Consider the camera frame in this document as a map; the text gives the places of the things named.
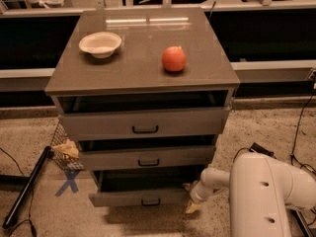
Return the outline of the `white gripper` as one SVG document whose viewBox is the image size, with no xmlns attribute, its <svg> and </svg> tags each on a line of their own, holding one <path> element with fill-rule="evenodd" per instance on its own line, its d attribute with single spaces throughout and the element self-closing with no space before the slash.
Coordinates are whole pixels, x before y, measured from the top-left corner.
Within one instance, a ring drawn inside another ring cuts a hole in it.
<svg viewBox="0 0 316 237">
<path fill-rule="evenodd" d="M 208 200 L 211 192 L 201 181 L 194 181 L 193 183 L 183 183 L 183 188 L 190 192 L 191 200 L 188 201 L 186 207 L 186 214 L 192 214 L 199 210 L 200 204 Z"/>
</svg>

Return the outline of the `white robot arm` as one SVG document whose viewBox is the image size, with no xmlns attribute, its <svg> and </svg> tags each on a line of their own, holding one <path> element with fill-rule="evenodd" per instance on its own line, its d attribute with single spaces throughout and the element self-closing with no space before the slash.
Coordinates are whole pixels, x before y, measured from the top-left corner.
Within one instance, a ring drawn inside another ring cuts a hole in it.
<svg viewBox="0 0 316 237">
<path fill-rule="evenodd" d="M 316 205 L 316 181 L 310 174 L 260 153 L 242 154 L 229 172 L 207 167 L 185 189 L 187 213 L 229 192 L 231 237 L 291 237 L 286 212 Z"/>
</svg>

